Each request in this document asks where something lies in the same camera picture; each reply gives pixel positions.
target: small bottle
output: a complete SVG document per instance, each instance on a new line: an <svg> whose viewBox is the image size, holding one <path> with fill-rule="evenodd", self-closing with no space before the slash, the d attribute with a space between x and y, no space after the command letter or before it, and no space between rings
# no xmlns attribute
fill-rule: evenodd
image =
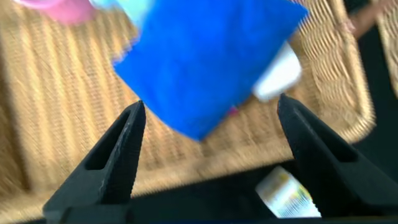
<svg viewBox="0 0 398 224"><path fill-rule="evenodd" d="M286 42L254 85L253 95L267 102L296 84L301 73L299 59Z"/></svg>

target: white object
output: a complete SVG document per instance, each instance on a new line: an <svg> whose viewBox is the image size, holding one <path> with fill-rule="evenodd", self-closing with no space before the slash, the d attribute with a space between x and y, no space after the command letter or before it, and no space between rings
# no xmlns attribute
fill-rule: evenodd
<svg viewBox="0 0 398 224"><path fill-rule="evenodd" d="M321 217L309 192L280 166L257 185L256 192L277 218Z"/></svg>
<svg viewBox="0 0 398 224"><path fill-rule="evenodd" d="M261 101L267 102L296 84L302 68L293 49L286 42L252 89Z"/></svg>

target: pink object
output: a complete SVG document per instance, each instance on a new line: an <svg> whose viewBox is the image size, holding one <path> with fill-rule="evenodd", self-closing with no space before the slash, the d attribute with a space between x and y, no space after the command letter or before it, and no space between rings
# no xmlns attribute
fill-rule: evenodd
<svg viewBox="0 0 398 224"><path fill-rule="evenodd" d="M229 115L235 115L235 114L237 114L238 113L238 109L236 109L236 107L232 107L230 110L229 110Z"/></svg>
<svg viewBox="0 0 398 224"><path fill-rule="evenodd" d="M15 2L39 10L53 20L64 24L77 24L90 19L94 7L89 0L14 0Z"/></svg>

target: woven wicker surface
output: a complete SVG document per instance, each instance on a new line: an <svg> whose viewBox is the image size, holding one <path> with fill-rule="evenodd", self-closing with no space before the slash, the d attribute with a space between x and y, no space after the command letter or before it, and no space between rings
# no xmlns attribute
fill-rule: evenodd
<svg viewBox="0 0 398 224"><path fill-rule="evenodd" d="M398 96L398 1L377 18L392 87Z"/></svg>
<svg viewBox="0 0 398 224"><path fill-rule="evenodd" d="M347 20L343 3L304 4L311 16L292 42L303 78L288 93L345 139L357 141L374 116L356 41L336 28ZM39 216L51 193L138 98L111 67L136 34L122 13L99 12L82 26L65 27L10 0L0 5L0 84L7 90L0 101L0 222L6 222ZM251 99L200 144L147 110L133 193L291 159L276 103ZM13 187L20 190L5 196Z"/></svg>

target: blue towel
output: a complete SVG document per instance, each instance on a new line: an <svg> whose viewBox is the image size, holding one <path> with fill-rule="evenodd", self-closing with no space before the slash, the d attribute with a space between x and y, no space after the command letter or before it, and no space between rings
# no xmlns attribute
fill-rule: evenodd
<svg viewBox="0 0 398 224"><path fill-rule="evenodd" d="M157 0L114 69L165 124L200 141L250 96L306 13L286 0Z"/></svg>

